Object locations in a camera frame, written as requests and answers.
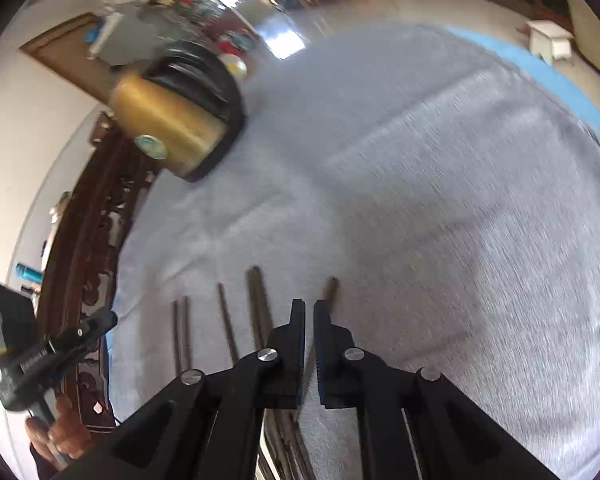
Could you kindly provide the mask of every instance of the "silver screw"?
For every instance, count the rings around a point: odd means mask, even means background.
[[[440,370],[433,366],[425,366],[420,370],[420,375],[425,381],[437,381],[442,374]]]
[[[344,358],[349,361],[360,361],[365,356],[365,351],[353,346],[344,351]]]
[[[180,376],[180,380],[186,384],[187,386],[191,386],[192,384],[198,384],[200,379],[202,379],[203,373],[196,368],[192,368],[191,370],[186,370]]]
[[[273,361],[278,358],[278,352],[273,348],[263,348],[258,352],[258,359],[263,362]]]

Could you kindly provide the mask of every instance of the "blue cloth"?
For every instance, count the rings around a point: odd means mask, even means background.
[[[554,94],[569,108],[577,118],[591,126],[600,134],[600,110],[587,98],[574,83],[552,66],[533,56],[528,50],[518,46],[494,40],[489,36],[470,30],[447,27],[456,36],[480,44],[487,50],[498,54],[502,59],[519,66],[538,84]]]

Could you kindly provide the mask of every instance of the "person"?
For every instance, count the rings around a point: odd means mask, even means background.
[[[71,401],[66,396],[56,397],[56,411],[58,420],[48,431],[38,418],[29,417],[25,421],[25,430],[31,441],[30,451],[36,461],[40,480],[48,480],[62,469],[51,453],[49,443],[72,459],[80,458],[94,444],[91,433],[80,421],[80,416],[72,409]]]

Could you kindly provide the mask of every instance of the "white wall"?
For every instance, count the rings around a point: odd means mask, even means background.
[[[0,38],[0,282],[5,282],[27,211],[53,161],[96,100],[19,52],[26,41],[100,0],[41,0],[14,17]],[[37,479],[23,416],[0,405],[0,452],[23,479]]]

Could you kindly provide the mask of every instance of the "sticker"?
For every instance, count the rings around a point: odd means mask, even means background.
[[[167,158],[167,148],[164,147],[164,143],[161,140],[156,139],[154,136],[142,135],[136,137],[134,142],[138,148],[155,160],[164,160]]]

